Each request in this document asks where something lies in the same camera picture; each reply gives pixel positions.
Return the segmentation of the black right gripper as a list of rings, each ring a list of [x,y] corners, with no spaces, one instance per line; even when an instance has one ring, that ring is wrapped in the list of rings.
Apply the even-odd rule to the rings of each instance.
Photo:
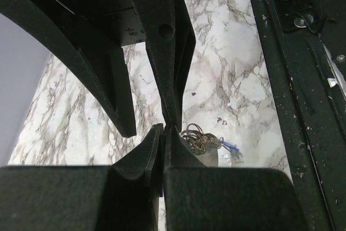
[[[147,38],[133,0],[1,0],[1,14],[80,80],[123,137],[136,135],[128,68],[120,47]]]

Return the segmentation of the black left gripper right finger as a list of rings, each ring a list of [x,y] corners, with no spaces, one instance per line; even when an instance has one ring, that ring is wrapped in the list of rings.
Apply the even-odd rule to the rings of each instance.
[[[164,130],[167,230],[307,230],[288,176],[270,168],[206,167],[174,126]]]

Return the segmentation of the blue key tag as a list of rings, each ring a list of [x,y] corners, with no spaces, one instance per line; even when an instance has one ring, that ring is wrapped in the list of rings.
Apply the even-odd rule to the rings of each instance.
[[[235,151],[239,151],[239,149],[237,148],[236,145],[233,145],[229,142],[226,142],[225,139],[223,137],[221,137],[219,139],[219,142],[221,143],[221,146],[224,147],[227,150],[235,150]]]

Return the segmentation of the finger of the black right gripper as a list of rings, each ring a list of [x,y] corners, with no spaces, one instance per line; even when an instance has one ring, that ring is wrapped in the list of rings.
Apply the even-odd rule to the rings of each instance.
[[[132,0],[166,124],[182,128],[182,99],[196,38],[184,0]]]

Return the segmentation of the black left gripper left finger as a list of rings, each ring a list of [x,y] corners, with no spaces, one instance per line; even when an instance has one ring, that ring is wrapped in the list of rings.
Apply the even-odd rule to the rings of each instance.
[[[162,132],[109,166],[1,168],[1,230],[157,230]]]

